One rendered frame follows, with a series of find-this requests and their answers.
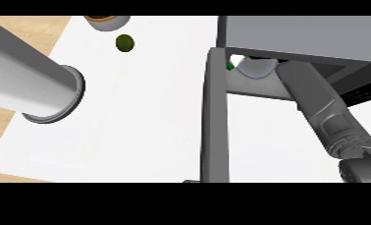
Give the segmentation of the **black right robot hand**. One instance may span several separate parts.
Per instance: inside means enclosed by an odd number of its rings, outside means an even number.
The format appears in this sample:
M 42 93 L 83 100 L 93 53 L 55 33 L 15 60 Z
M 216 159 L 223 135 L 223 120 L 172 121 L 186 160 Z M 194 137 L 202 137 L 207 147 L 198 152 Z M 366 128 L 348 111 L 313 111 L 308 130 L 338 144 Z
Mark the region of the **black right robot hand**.
M 252 60 L 269 60 L 269 59 L 276 59 L 276 58 L 267 58 L 267 57 L 255 57 L 255 56 L 247 56 L 247 58 L 252 59 Z M 289 60 L 285 59 L 276 59 L 279 61 L 279 63 L 286 63 L 289 62 Z

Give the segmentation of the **white and green milk carton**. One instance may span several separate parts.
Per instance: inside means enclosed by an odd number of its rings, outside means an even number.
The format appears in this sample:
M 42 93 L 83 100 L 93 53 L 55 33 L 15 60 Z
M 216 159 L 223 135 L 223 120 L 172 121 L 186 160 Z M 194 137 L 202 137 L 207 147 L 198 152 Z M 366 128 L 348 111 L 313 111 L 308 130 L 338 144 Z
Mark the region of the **white and green milk carton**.
M 233 55 L 227 64 L 227 69 L 232 71 L 245 59 L 247 59 L 247 56 Z

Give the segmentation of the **grey microwave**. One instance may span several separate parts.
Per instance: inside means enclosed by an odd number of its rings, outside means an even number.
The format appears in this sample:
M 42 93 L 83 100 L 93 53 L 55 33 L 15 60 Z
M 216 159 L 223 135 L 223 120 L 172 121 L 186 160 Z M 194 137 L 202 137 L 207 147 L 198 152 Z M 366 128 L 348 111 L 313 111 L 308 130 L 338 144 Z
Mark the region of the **grey microwave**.
M 222 16 L 217 46 L 313 63 L 350 106 L 371 101 L 371 16 Z

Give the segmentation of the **dark grey microwave door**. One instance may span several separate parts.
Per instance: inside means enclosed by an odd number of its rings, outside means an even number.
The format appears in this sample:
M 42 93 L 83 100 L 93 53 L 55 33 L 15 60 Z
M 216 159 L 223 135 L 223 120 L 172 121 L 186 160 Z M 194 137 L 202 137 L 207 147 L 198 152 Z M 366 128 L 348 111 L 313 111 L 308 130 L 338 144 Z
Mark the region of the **dark grey microwave door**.
M 227 53 L 225 48 L 213 48 L 208 53 L 204 83 L 201 179 L 186 180 L 186 183 L 229 181 Z

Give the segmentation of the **green avocado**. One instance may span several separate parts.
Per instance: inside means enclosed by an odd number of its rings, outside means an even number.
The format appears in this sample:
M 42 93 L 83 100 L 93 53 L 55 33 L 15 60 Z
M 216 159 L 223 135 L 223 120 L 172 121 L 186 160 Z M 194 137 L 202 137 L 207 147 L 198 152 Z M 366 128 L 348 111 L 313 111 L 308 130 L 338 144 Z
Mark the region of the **green avocado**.
M 136 42 L 133 37 L 129 34 L 121 34 L 117 37 L 117 48 L 123 51 L 123 52 L 130 52 L 136 47 Z

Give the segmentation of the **grey cup with brown rim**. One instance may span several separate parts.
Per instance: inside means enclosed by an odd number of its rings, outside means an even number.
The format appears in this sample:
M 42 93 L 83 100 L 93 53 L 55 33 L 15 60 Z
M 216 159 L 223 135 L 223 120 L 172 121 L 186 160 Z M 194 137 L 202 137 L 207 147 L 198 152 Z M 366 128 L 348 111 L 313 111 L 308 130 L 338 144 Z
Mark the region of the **grey cup with brown rim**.
M 99 31 L 114 31 L 130 21 L 130 16 L 86 16 L 92 27 Z

